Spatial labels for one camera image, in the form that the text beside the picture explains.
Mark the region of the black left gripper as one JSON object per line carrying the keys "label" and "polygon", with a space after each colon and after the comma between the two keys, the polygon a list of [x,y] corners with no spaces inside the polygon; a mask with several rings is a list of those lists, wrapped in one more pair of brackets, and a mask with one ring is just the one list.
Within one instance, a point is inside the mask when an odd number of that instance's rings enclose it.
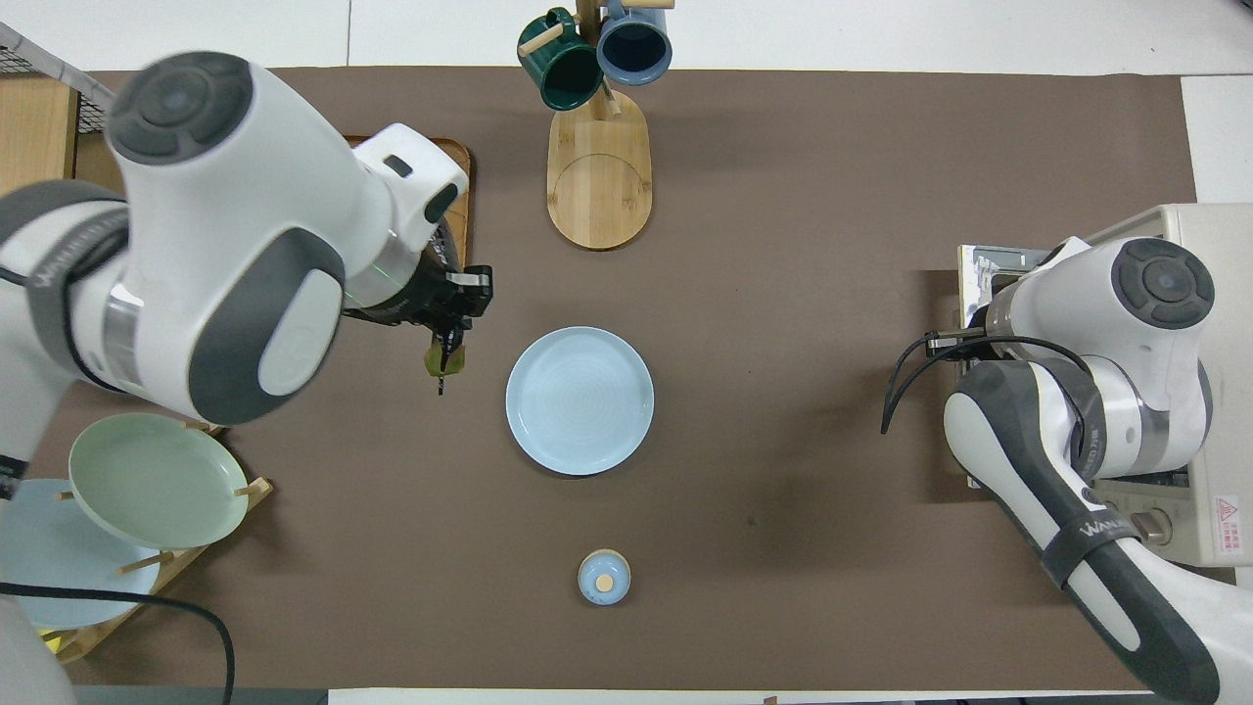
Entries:
{"label": "black left gripper", "polygon": [[492,301],[492,267],[461,270],[456,247],[393,250],[348,280],[345,316],[381,326],[426,326],[439,347],[461,347],[465,318],[482,317]]}

